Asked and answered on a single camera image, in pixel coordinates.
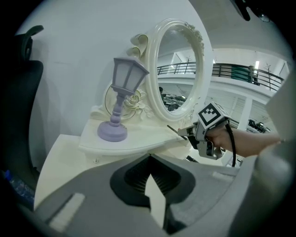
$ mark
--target lamp base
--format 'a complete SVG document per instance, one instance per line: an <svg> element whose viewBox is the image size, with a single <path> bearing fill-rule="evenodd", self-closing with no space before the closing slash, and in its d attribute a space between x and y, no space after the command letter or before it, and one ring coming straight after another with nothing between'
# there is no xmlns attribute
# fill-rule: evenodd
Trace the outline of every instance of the lamp base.
<svg viewBox="0 0 296 237"><path fill-rule="evenodd" d="M126 139L128 131L125 126L120 124L118 127L111 126L110 122L100 123L98 136L109 142L120 142Z"/></svg>

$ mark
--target lamp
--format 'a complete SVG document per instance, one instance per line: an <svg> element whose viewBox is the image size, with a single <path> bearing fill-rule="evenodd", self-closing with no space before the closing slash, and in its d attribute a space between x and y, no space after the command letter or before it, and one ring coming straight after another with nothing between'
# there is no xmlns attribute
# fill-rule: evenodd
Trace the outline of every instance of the lamp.
<svg viewBox="0 0 296 237"><path fill-rule="evenodd" d="M98 136L106 141L119 142L127 137L127 129L120 123L125 96L133 95L149 72L135 57L114 58L114 63L111 87L117 92L117 101L110 121L102 122L99 125Z"/></svg>

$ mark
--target chair backrest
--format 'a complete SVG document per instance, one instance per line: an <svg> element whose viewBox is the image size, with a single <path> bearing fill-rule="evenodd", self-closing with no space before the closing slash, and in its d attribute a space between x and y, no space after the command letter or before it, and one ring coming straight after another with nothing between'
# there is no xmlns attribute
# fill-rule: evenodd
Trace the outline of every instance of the chair backrest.
<svg viewBox="0 0 296 237"><path fill-rule="evenodd" d="M9 77L2 81L1 94L3 159L0 168L9 169L33 189L36 188L37 178L29 150L29 123L43 64L29 59L31 36L41 30L42 26L34 26L27 33L15 36L10 55L12 69Z"/></svg>

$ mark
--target railing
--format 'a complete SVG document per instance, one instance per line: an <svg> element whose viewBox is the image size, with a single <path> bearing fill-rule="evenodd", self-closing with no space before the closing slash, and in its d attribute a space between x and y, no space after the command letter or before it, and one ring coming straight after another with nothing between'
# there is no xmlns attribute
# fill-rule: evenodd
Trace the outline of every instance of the railing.
<svg viewBox="0 0 296 237"><path fill-rule="evenodd" d="M175 63L157 68L157 74L195 74L195 62ZM235 80L245 81L256 86L264 86L268 90L277 91L283 79L272 73L255 69L253 66L243 66L229 63L213 64L212 76L226 77Z"/></svg>

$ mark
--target fluorescent light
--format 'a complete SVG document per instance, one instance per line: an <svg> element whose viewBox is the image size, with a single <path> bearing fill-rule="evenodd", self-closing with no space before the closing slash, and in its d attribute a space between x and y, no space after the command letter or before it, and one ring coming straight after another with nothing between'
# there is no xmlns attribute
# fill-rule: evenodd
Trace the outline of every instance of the fluorescent light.
<svg viewBox="0 0 296 237"><path fill-rule="evenodd" d="M255 63L255 68L256 68L256 69L259 68L259 61L256 61L256 63Z"/></svg>

